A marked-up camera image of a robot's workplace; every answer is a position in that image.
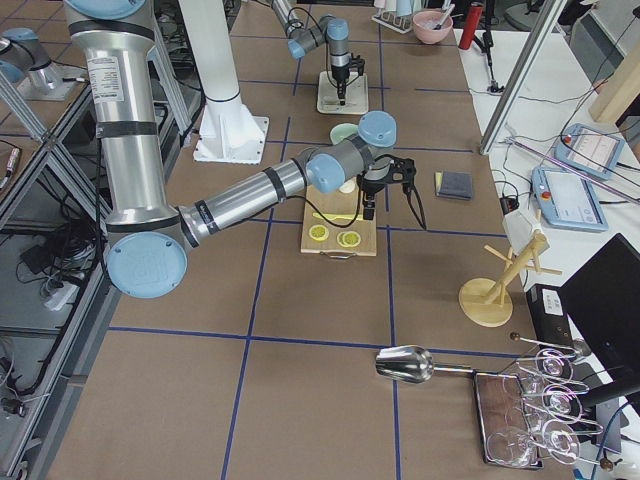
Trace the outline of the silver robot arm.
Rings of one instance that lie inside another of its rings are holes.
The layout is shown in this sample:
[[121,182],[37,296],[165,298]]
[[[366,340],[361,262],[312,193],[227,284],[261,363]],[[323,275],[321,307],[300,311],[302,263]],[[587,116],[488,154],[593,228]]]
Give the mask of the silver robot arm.
[[[256,164],[268,121],[243,103],[222,4],[184,1],[181,13],[204,90],[197,155],[204,161]],[[396,142],[395,119],[366,113],[356,133],[330,147],[269,167],[191,207],[174,207],[153,120],[148,54],[155,44],[149,1],[69,1],[72,42],[86,58],[113,208],[106,220],[106,269],[123,293],[149,299],[175,289],[187,252],[201,240],[282,203],[308,186],[330,193],[370,179]]]

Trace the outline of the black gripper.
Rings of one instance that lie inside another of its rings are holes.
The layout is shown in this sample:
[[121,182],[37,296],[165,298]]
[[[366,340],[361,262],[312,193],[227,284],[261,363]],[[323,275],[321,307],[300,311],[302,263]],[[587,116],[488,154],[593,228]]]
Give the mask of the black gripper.
[[401,184],[403,193],[414,190],[415,162],[410,158],[382,155],[371,169],[358,176],[358,188],[363,198],[363,219],[372,221],[376,210],[375,195],[386,185]]

